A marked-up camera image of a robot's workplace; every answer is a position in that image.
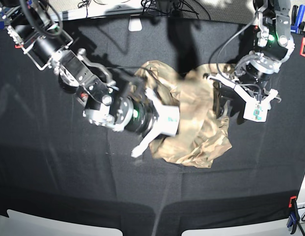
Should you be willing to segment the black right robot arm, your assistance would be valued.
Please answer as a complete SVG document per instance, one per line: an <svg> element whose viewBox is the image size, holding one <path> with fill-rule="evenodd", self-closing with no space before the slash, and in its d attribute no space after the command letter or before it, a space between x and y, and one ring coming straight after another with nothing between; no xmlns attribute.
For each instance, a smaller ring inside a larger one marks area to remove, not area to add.
<svg viewBox="0 0 305 236"><path fill-rule="evenodd" d="M92 62L84 48L73 52L73 38L61 18L54 20L47 0L0 0L0 15L16 47L39 70L50 68L63 88L84 105L83 116L91 124L115 132L142 136L131 156L141 156L160 135L178 134L180 111L164 105L144 76L127 76L118 85L107 67Z"/></svg>

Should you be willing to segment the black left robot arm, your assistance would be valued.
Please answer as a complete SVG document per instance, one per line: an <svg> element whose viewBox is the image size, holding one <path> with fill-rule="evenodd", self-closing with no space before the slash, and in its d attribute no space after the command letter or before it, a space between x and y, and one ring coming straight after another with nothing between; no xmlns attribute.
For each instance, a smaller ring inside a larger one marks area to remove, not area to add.
<svg viewBox="0 0 305 236"><path fill-rule="evenodd" d="M281 101L278 90L266 86L273 74L277 74L295 49L290 32L289 0L255 0L254 18L232 35L219 49L221 56L226 46L257 21L253 33L253 49L241 57L232 71L225 71L216 63L216 75L208 80L217 86L218 98L214 105L217 118L226 114L227 101L241 100L242 121L265 122L271 101Z"/></svg>

